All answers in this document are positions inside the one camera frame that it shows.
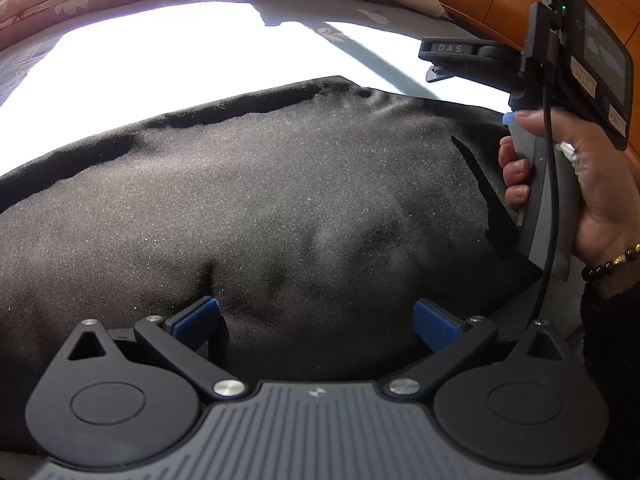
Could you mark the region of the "person's hand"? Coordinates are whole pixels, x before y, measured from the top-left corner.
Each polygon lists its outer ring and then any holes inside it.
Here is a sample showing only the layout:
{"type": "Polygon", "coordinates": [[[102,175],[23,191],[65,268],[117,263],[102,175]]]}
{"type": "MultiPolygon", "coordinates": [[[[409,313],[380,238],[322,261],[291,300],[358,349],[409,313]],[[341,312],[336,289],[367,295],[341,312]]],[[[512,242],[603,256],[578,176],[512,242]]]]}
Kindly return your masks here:
{"type": "MultiPolygon", "coordinates": [[[[535,136],[544,136],[544,112],[520,110],[514,122],[535,136]]],[[[590,269],[614,262],[639,244],[639,191],[626,157],[613,148],[604,131],[593,122],[551,110],[551,130],[556,143],[575,150],[574,173],[584,206],[579,216],[574,255],[590,269]]],[[[529,162],[518,159],[511,138],[500,141],[499,166],[506,184],[506,203],[514,209],[528,200],[529,162]]]]}

